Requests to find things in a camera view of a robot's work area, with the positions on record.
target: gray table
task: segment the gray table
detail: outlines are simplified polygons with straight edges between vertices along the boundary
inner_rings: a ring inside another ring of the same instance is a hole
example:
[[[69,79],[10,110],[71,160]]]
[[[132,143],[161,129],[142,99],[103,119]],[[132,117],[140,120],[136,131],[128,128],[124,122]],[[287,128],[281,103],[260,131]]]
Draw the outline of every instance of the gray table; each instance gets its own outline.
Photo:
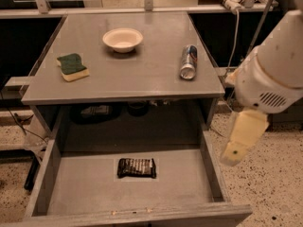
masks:
[[[118,54],[102,41],[107,31],[131,27],[139,30],[143,44],[128,54]],[[179,77],[184,46],[198,48],[196,78]],[[59,56],[79,53],[90,76],[73,82],[62,78]],[[186,12],[68,15],[50,46],[23,103],[43,105],[130,101],[138,99],[204,98],[206,123],[223,87]]]

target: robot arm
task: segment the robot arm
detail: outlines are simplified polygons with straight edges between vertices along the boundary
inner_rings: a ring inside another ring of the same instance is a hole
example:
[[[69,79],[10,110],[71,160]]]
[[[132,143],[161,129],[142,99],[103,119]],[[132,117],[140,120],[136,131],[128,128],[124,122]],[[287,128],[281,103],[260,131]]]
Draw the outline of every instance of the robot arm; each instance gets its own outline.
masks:
[[[265,41],[254,48],[230,77],[237,101],[245,108],[235,116],[222,161],[234,166],[268,127],[267,115],[281,113],[303,97],[303,0],[289,11]]]

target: green sponge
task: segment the green sponge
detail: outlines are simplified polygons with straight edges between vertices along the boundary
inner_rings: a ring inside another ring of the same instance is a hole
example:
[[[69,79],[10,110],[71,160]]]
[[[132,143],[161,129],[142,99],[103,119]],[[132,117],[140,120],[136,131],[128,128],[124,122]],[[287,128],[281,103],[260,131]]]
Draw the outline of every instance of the green sponge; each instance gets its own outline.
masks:
[[[89,76],[89,71],[82,65],[79,54],[73,53],[58,57],[57,63],[61,67],[62,76],[66,81],[73,81]]]

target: metal frame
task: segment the metal frame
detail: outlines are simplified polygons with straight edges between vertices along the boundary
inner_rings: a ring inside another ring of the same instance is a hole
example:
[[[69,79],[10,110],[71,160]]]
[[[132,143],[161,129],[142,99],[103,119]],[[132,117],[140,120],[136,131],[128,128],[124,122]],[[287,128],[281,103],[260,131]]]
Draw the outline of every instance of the metal frame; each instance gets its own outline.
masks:
[[[263,26],[263,24],[264,24],[264,21],[265,21],[265,19],[266,19],[267,13],[268,13],[268,11],[270,10],[271,4],[273,3],[273,1],[274,1],[274,0],[268,0],[268,2],[267,2],[267,4],[266,4],[266,7],[265,7],[264,12],[263,12],[263,14],[262,14],[262,17],[261,17],[261,19],[260,19],[260,21],[259,21],[259,23],[258,23],[258,27],[257,27],[257,29],[256,29],[255,35],[254,35],[254,37],[253,37],[253,40],[252,40],[252,42],[250,43],[250,46],[249,46],[249,48],[248,48],[248,50],[247,50],[246,56],[249,55],[249,53],[252,51],[252,49],[253,49],[253,47],[254,47],[254,45],[255,45],[255,42],[256,42],[256,40],[257,40],[257,38],[258,38],[258,35],[259,35],[259,32],[261,31],[261,28],[262,28],[262,26]]]
[[[221,5],[197,5],[197,7],[171,7],[171,8],[154,8],[153,0],[144,0],[144,8],[138,9],[52,9],[47,2],[47,0],[35,0],[38,8],[38,12],[36,9],[30,9],[26,11],[21,11],[22,15],[63,15],[63,14],[71,14],[71,13],[108,13],[108,12],[144,12],[144,11],[176,11],[176,10],[185,10],[189,13],[195,12],[229,12]],[[243,4],[244,9],[242,11],[264,11],[265,4],[254,4],[254,0],[246,0]],[[7,11],[2,10],[0,12],[0,18],[3,15],[10,16],[11,14],[18,15],[18,11],[10,10],[9,14]]]

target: floor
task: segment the floor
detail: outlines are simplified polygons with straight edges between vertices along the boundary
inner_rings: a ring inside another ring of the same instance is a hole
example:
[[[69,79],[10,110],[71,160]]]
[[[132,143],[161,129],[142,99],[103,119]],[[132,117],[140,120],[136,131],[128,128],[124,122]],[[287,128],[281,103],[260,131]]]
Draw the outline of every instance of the floor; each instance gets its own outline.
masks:
[[[30,111],[15,111],[22,117]],[[25,142],[6,111],[0,113],[0,149],[18,149]],[[218,159],[225,141],[229,109],[220,103],[211,125]],[[250,204],[253,214],[242,227],[303,226],[303,132],[300,124],[275,124],[237,166],[220,164],[234,204]],[[30,192],[24,189],[29,157],[0,157],[0,223],[21,221]]]

